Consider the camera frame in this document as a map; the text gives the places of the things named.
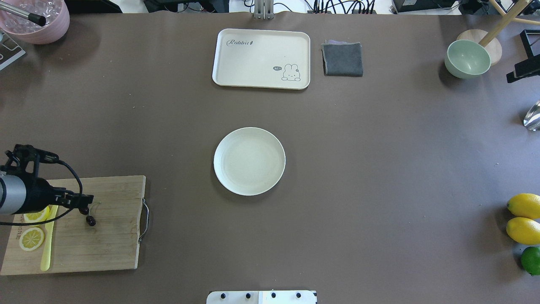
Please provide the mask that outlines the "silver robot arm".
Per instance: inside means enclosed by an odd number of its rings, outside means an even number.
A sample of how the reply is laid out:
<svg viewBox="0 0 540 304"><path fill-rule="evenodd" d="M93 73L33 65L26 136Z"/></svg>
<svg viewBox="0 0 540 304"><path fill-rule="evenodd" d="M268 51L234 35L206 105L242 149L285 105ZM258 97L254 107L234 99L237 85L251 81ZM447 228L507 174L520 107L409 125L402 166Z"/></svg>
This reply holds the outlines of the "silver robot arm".
<svg viewBox="0 0 540 304"><path fill-rule="evenodd" d="M94 198L93 195L53 187L41 178L27 179L15 175L2 175L0 183L2 215L38 212L49 205L63 206L67 209L85 209L92 204Z"/></svg>

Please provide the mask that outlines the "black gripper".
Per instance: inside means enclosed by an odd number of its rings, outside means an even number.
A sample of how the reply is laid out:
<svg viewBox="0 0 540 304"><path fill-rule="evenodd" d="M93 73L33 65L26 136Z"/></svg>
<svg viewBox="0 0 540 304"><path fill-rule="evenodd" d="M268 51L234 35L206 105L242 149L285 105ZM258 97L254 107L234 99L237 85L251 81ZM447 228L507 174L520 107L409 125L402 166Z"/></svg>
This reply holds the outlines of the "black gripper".
<svg viewBox="0 0 540 304"><path fill-rule="evenodd" d="M53 187L43 178L31 179L24 185L26 189L24 212L38 212L46 206L58 205L58 199L61 197L62 206L67 209L89 209L94 199L94 195L68 192L64 194L64 188Z"/></svg>

